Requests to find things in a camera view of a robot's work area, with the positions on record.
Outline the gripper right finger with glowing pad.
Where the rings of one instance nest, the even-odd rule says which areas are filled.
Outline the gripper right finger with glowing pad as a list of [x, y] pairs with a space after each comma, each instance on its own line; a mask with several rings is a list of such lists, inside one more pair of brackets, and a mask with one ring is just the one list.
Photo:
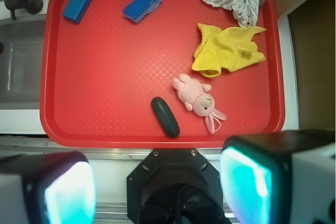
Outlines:
[[335, 132], [229, 137], [220, 183], [239, 223], [335, 223]]

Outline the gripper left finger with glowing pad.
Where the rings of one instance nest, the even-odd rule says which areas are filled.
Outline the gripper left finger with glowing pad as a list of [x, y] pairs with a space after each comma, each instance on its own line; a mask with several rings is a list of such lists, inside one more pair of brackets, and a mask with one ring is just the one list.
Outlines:
[[1, 158], [1, 223], [93, 223], [95, 170], [81, 152]]

